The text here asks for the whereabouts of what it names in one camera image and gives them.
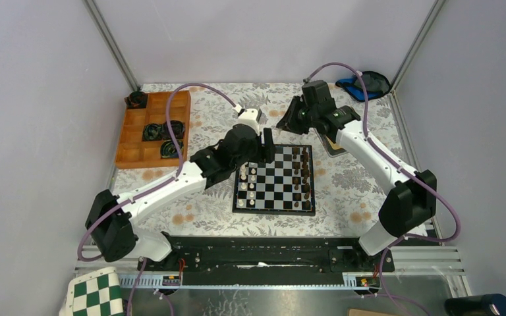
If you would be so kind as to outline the gold metal tin box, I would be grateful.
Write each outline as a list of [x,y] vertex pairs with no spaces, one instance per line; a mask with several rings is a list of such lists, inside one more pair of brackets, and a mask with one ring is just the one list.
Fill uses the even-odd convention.
[[321,134],[319,132],[316,133],[319,140],[321,141],[323,148],[325,149],[325,152],[331,157],[338,157],[344,154],[347,154],[348,151],[346,149],[343,149],[342,147],[339,147],[337,144],[332,142],[327,136],[324,134]]

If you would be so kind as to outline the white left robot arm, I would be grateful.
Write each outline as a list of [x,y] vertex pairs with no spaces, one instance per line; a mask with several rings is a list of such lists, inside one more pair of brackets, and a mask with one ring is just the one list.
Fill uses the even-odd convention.
[[164,234],[139,230],[139,224],[174,201],[227,180],[246,163],[270,163],[274,158],[270,128],[257,132],[236,124],[215,145],[197,151],[155,182],[118,196],[110,190],[98,193],[84,224],[79,260],[115,262],[133,254],[153,260],[161,270],[171,270],[178,261],[177,251]]

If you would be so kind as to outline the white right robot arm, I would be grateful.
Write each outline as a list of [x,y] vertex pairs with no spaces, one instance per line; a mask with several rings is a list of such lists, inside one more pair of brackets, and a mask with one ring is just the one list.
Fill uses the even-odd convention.
[[298,135],[317,130],[355,157],[386,193],[377,223],[358,239],[360,248],[351,254],[358,270],[370,270],[379,252],[435,215],[436,198],[427,187],[437,187],[436,176],[404,163],[365,132],[361,116],[352,107],[337,107],[323,80],[302,86],[277,127]]

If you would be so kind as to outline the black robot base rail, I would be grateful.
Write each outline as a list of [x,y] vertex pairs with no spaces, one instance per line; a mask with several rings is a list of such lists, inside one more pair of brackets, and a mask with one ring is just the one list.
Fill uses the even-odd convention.
[[367,255],[356,238],[169,236],[171,253],[139,263],[174,272],[185,286],[338,286],[343,275],[376,277],[392,258]]

